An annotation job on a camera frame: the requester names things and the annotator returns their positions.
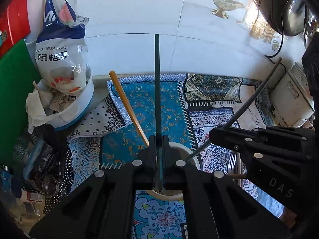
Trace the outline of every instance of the white bowl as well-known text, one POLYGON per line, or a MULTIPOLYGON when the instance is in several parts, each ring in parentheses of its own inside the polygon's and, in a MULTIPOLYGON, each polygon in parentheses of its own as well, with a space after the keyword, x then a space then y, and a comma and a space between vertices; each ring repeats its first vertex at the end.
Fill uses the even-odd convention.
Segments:
MULTIPOLYGON (((186 146, 176 143, 176 142, 170 142, 169 146, 171 148, 177 149, 181 153, 182 159, 185 159, 188 155, 192 153, 192 151, 187 148, 186 146)), ((197 157, 194 157, 189 160, 189 162, 193 165, 196 166, 198 170, 200 170, 200 164, 197 159, 197 157)), ((183 200, 183 193, 182 191, 167 191, 164 188, 162 189, 161 193, 151 190, 151 191, 146 191, 149 195, 153 196, 154 198, 164 200, 164 201, 182 201, 183 200)))
MULTIPOLYGON (((90 78, 89 82, 82 90, 79 97, 65 110, 55 113, 55 117, 47 123, 52 125, 56 131, 63 130, 76 123, 85 113, 91 99, 93 97, 94 85, 92 81, 92 73, 90 68, 86 67, 86 78, 90 78)), ((38 86, 42 90, 48 90, 48 87, 41 80, 38 86)), ((46 114, 52 113, 52 110, 46 110, 46 114)))

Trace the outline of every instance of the plastic bag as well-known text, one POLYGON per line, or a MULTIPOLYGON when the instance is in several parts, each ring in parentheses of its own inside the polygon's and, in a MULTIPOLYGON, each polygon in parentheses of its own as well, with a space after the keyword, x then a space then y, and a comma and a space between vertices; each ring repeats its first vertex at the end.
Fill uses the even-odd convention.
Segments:
POLYGON ((76 0, 47 0, 35 60, 46 85, 64 94, 79 94, 86 86, 86 17, 77 16, 76 0))

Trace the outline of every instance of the wooden chopstick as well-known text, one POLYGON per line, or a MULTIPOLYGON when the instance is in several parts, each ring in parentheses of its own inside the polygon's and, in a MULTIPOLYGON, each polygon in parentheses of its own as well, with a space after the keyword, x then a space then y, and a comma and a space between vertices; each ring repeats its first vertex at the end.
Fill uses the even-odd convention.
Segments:
POLYGON ((247 178, 246 174, 228 174, 227 176, 233 180, 242 180, 247 178))
POLYGON ((138 122, 138 119, 135 116, 135 113, 134 113, 134 111, 132 109, 132 106, 129 103, 129 100, 127 99, 127 97, 126 97, 126 94, 125 94, 125 92, 124 92, 124 90, 122 88, 122 85, 120 84, 119 79, 117 78, 116 73, 112 70, 112 71, 110 71, 109 74, 110 74, 110 77, 111 77, 111 79, 113 81, 113 84, 114 84, 114 86, 115 86, 115 88, 116 88, 116 90, 117 90, 117 92, 118 92, 118 94, 119 94, 119 96, 120 96, 120 98, 121 98, 121 100, 123 102, 123 105, 124 105, 127 113, 129 114, 129 116, 130 116, 135 128, 136 128, 137 133, 141 136, 141 138, 142 138, 144 144, 146 145, 146 147, 148 147, 148 139, 147 139, 147 137, 146 137, 146 135, 145 135, 140 123, 138 122))

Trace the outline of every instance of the white plastic container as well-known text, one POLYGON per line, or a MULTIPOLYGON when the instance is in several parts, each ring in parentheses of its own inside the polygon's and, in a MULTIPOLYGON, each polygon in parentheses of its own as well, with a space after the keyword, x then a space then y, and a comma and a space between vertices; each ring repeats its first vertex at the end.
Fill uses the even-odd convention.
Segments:
MULTIPOLYGON (((89 82, 82 90, 82 93, 79 95, 79 97, 65 110, 55 113, 55 117, 47 122, 47 124, 52 125, 56 131, 66 129, 69 126, 73 125, 83 116, 86 109, 88 108, 94 91, 92 73, 88 66, 86 67, 86 78, 90 78, 89 82)), ((47 86, 43 83, 42 80, 38 83, 38 86, 44 91, 48 90, 47 86)), ((53 111, 49 109, 45 112, 47 115, 49 115, 53 111)))

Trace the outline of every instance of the red cutting board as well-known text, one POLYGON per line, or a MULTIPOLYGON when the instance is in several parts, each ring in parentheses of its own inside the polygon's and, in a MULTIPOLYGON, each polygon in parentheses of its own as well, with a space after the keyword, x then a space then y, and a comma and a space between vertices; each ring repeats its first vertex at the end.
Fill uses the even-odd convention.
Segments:
POLYGON ((0 58, 30 33, 27 0, 12 0, 0 18, 2 46, 0 58))

